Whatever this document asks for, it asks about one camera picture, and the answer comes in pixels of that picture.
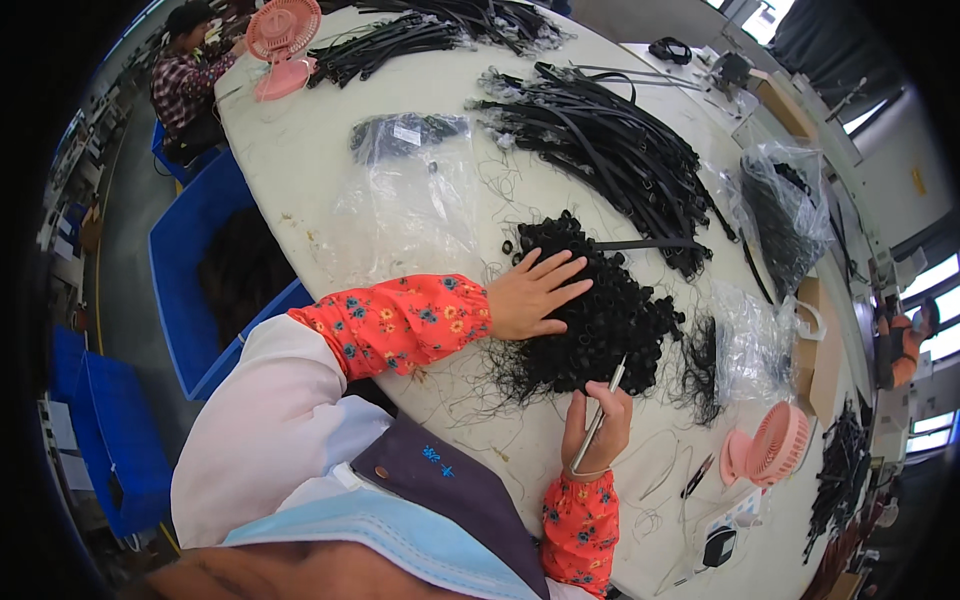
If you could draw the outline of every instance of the mask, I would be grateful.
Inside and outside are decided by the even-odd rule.
[[[234,529],[221,545],[321,540],[362,543],[421,581],[466,596],[540,600],[450,519],[372,490],[353,490],[265,516]]]

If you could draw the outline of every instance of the round table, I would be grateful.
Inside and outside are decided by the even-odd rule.
[[[320,42],[323,38],[394,17],[359,14],[355,8],[337,11],[324,16],[313,46],[329,43]],[[653,70],[634,54],[585,27],[557,15],[553,18],[576,38],[563,49],[543,53],[538,60]],[[369,116],[403,111],[464,114],[466,99],[485,97],[477,78],[491,65],[512,75],[530,77],[533,73],[531,60],[517,57],[506,48],[479,45],[475,51],[457,49],[391,59],[368,81],[357,79],[343,89],[324,82],[268,103],[257,103],[252,97],[252,88],[266,72],[266,65],[249,54],[216,84],[233,154],[274,236],[315,299],[341,289],[324,275],[324,256],[313,232],[329,214],[349,169],[352,125]],[[610,86],[620,94],[630,92],[625,84]],[[740,148],[705,113],[705,107],[683,91],[638,85],[636,103],[681,135],[700,155],[704,164],[700,177],[711,193],[717,189],[714,172],[738,168]],[[565,208],[574,212],[584,230],[598,240],[637,238],[627,220],[596,192],[529,153],[504,155],[477,129],[473,149],[479,178],[485,183],[481,186],[475,234],[488,268],[464,275],[485,283],[508,269],[509,257],[502,253],[501,246],[512,236],[512,224],[557,217]],[[727,209],[722,195],[714,193],[714,198],[721,210]],[[677,309],[687,314],[687,328],[697,315],[708,311],[709,284],[714,278],[759,297],[742,250],[727,240],[717,220],[713,218],[709,230],[700,228],[699,233],[698,241],[711,248],[714,257],[692,285],[668,269],[657,251],[626,252],[627,266],[636,280],[653,285],[656,297],[672,295]],[[438,271],[445,271],[443,264],[438,265]],[[523,522],[532,533],[539,534],[543,492],[561,471],[560,442],[569,395],[538,401],[524,409],[501,406],[484,360],[490,343],[485,340],[473,344],[414,376],[385,373],[376,381],[404,412],[494,470],[509,490]],[[719,418],[711,430],[691,427],[689,414],[669,403],[669,384],[676,379],[680,366],[679,345],[664,344],[664,348],[658,385],[636,399],[631,443],[613,469],[621,509],[612,579],[637,599],[652,597],[684,552],[684,528],[678,518],[679,492],[686,481],[708,454],[719,459],[721,444],[731,427],[736,425],[753,435],[766,413],[762,406],[741,402]],[[843,397],[845,386],[851,385],[846,359],[840,381],[838,398]],[[676,434],[679,446],[665,430]],[[665,594],[676,598],[708,594],[713,599],[740,598],[744,593],[770,600],[799,597],[813,577],[827,541],[821,538],[810,563],[801,565],[822,448],[823,441],[817,435],[804,468],[771,490],[770,512],[763,525],[750,530],[727,564],[676,588],[670,585],[670,579]],[[678,449],[682,452],[674,461]],[[674,462],[663,484],[639,500],[644,491],[663,479]],[[687,534],[693,535],[699,519],[750,487],[741,481],[724,489],[714,465],[686,503]]]

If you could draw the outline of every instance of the plaid shirt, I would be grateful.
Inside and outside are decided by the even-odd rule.
[[[164,49],[156,58],[150,81],[150,102],[167,131],[163,137],[164,149],[194,117],[213,106],[213,84],[237,60],[229,51],[232,46],[231,40],[206,44],[202,56]]]

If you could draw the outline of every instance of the dark apron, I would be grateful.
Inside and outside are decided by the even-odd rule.
[[[906,327],[890,327],[890,362],[895,363],[904,356],[903,353],[903,332],[906,330]],[[910,360],[913,360],[913,356],[906,356]]]
[[[403,413],[350,466],[384,490],[460,525],[549,600],[530,534],[496,473]]]

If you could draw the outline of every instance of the hand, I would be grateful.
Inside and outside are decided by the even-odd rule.
[[[569,250],[557,252],[534,267],[540,249],[533,249],[520,264],[488,285],[491,336],[500,340],[525,340],[564,333],[566,323],[543,317],[593,285],[592,279],[583,279],[560,287],[587,266],[584,256],[566,262],[572,255]]]
[[[564,461],[564,474],[571,481],[589,483],[603,476],[613,459],[623,452],[630,443],[630,421],[634,415],[634,399],[620,388],[611,392],[609,384],[598,381],[587,382],[587,393],[600,402],[604,412],[603,422],[587,447],[584,460],[577,467],[578,473],[596,473],[593,475],[574,475],[570,463],[587,438],[587,397],[580,390],[573,393],[570,408],[566,410],[566,428],[560,456]]]
[[[236,43],[230,48],[230,52],[232,52],[235,57],[242,56],[243,53],[247,52],[247,41],[242,37],[236,40]]]

